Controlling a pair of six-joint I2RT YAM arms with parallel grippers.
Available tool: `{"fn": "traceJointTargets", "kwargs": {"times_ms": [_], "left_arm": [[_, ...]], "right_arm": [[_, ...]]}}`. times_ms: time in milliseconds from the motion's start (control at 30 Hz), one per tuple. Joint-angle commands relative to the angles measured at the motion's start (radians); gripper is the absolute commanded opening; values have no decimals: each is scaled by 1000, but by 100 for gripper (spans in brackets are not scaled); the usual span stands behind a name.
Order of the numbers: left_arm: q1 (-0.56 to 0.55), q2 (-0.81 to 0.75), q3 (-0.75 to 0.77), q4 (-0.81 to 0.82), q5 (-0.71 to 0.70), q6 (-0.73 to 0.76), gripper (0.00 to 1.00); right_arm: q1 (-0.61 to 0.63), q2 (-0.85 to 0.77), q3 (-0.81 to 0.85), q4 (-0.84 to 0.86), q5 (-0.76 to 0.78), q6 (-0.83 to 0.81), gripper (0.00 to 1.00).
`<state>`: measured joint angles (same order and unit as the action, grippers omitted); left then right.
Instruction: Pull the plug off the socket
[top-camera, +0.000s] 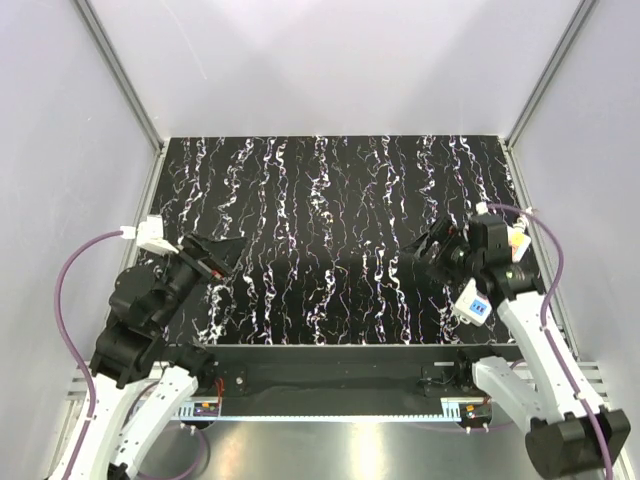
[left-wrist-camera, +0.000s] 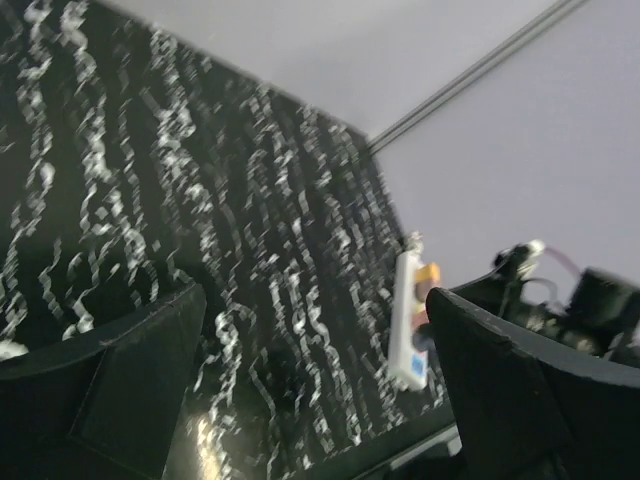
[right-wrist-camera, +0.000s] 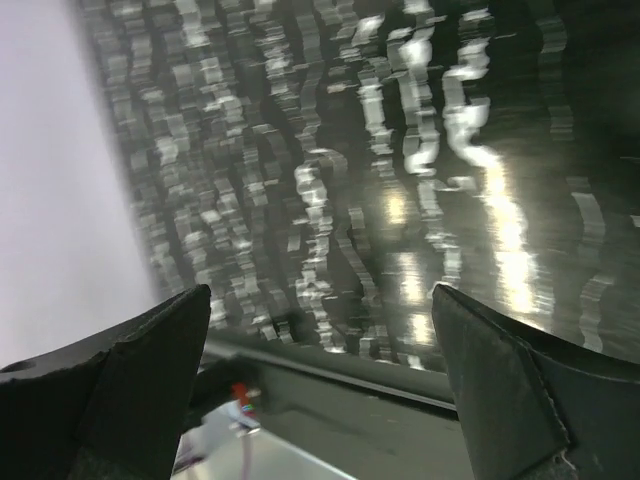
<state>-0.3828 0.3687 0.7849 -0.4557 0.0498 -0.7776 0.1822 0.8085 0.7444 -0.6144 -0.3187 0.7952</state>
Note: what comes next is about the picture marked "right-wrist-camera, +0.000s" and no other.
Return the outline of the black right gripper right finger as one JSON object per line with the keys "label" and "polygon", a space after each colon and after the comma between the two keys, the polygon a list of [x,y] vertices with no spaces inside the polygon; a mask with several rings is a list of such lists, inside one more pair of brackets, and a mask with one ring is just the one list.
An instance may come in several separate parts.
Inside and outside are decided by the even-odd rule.
{"label": "black right gripper right finger", "polygon": [[638,365],[448,285],[432,319],[475,478],[638,479]]}

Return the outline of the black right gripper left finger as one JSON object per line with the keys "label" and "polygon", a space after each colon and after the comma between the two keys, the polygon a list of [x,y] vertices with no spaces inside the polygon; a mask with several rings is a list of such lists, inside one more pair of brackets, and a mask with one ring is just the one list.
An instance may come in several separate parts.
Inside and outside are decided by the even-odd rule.
{"label": "black right gripper left finger", "polygon": [[210,318],[206,285],[1,370],[4,479],[168,479]]}

